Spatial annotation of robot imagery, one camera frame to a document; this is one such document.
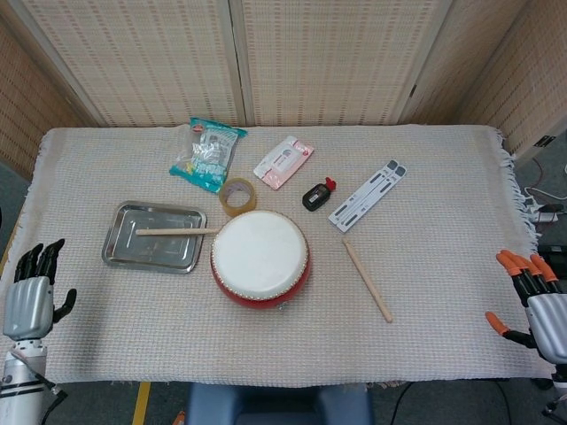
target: small black bottle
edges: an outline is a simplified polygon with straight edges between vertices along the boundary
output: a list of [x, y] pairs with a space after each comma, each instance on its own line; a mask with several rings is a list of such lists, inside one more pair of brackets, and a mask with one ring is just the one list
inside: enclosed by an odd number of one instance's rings
[[315, 211], [330, 197], [330, 193], [337, 187], [337, 183], [329, 177], [325, 178], [325, 183], [315, 185], [303, 196], [303, 206], [309, 211]]

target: gray floor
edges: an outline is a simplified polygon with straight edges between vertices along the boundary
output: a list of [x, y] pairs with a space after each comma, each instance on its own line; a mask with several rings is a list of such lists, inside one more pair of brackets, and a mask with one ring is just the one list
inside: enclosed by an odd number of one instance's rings
[[[563, 168], [567, 162], [565, 135], [553, 141], [537, 156], [544, 168], [540, 188], [567, 196], [567, 176]], [[539, 168], [533, 161], [517, 169], [521, 187], [531, 185], [539, 178]], [[0, 252], [11, 227], [18, 216], [27, 185], [0, 167], [0, 206], [4, 213], [3, 232], [0, 233]], [[553, 226], [541, 226], [540, 243], [567, 245], [567, 215]], [[500, 382], [509, 400], [514, 425], [551, 424], [540, 415], [543, 406], [554, 395], [552, 390], [539, 390], [530, 380], [512, 379]], [[49, 424], [129, 424], [136, 404], [137, 383], [86, 382], [64, 384], [69, 393], [67, 401], [52, 414]], [[405, 387], [383, 390], [372, 388], [376, 424], [389, 424], [392, 412]], [[184, 409], [189, 384], [183, 382], [153, 383], [146, 414], [146, 424], [169, 425]], [[508, 423], [506, 404], [494, 382], [451, 381], [417, 382], [400, 403], [396, 424], [404, 425], [504, 425]]]

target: red drum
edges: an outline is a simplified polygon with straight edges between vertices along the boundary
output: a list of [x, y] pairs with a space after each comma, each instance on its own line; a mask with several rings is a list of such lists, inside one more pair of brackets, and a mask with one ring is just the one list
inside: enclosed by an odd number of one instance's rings
[[269, 308], [291, 299], [311, 268], [307, 241], [293, 221], [271, 211], [250, 211], [217, 234], [211, 268], [230, 299]]

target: robotic arm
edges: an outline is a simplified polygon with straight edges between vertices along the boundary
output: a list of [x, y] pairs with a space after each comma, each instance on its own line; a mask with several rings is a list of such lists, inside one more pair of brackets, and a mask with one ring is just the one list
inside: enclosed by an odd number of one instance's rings
[[486, 319], [498, 334], [537, 349], [543, 359], [555, 365], [551, 378], [559, 397], [548, 403], [542, 414], [567, 425], [567, 421], [554, 413], [559, 403], [567, 399], [567, 293], [563, 293], [553, 270], [537, 254], [528, 260], [513, 252], [501, 251], [496, 259], [512, 278], [530, 323], [530, 333], [510, 330], [492, 312], [486, 312]]
[[8, 289], [3, 332], [14, 344], [6, 354], [0, 386], [0, 423], [3, 425], [39, 424], [42, 393], [46, 387], [57, 399], [41, 424], [66, 397], [64, 391], [44, 377], [47, 347], [42, 342], [53, 329], [53, 323], [73, 310], [77, 297], [75, 289], [69, 290], [65, 303], [57, 310], [53, 306], [57, 258], [64, 243], [65, 240], [60, 239], [49, 245], [41, 257], [42, 244], [24, 254], [16, 268], [14, 284]]

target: silver tray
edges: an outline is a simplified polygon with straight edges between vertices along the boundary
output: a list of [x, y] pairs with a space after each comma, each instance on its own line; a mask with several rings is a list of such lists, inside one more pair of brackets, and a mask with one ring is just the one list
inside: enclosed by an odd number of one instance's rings
[[203, 228], [196, 208], [127, 201], [116, 209], [103, 247], [109, 266], [184, 274], [197, 264], [203, 236], [136, 236], [139, 228]]

